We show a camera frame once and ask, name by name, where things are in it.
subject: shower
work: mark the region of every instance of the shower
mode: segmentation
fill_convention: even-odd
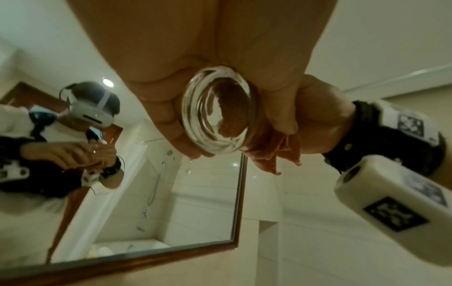
[[[160,174],[159,174],[159,177],[157,178],[157,182],[156,182],[156,184],[155,184],[155,187],[154,187],[153,192],[152,192],[152,193],[149,195],[149,197],[147,198],[147,206],[152,205],[153,202],[154,202],[154,200],[155,200],[155,195],[157,194],[157,189],[158,189],[158,187],[159,187],[161,175],[163,174],[163,171],[165,170],[165,166],[166,166],[168,157],[171,156],[171,155],[173,155],[173,150],[170,149],[170,150],[168,150],[168,151],[166,152],[165,161],[162,161],[162,163],[161,163],[163,167],[162,167],[161,170],[160,170]]]

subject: ceiling light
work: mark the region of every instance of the ceiling light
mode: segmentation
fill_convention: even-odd
[[[109,80],[109,79],[103,78],[103,79],[102,79],[102,82],[103,82],[106,86],[108,86],[108,87],[113,87],[113,86],[114,86],[113,81],[111,81],[111,80]]]

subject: ceiling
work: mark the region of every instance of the ceiling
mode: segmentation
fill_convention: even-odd
[[[452,1],[339,0],[308,72],[349,89],[452,62]],[[97,53],[62,0],[0,1],[0,38],[21,50],[18,68],[55,89],[78,81],[115,83],[119,118],[147,118]]]

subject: vr headset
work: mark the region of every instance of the vr headset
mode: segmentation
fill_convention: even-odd
[[[96,106],[93,106],[83,100],[78,100],[72,93],[72,87],[76,83],[64,87],[60,91],[60,99],[63,91],[66,91],[67,95],[66,101],[69,102],[69,114],[75,118],[87,121],[95,126],[102,128],[108,127],[113,124],[113,115],[104,110],[105,104],[107,103],[110,92],[105,89],[104,95],[100,99]]]

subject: glass jar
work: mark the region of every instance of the glass jar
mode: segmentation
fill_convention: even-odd
[[[189,138],[212,154],[245,150],[256,123],[257,92],[235,70],[200,70],[182,99],[182,122]]]

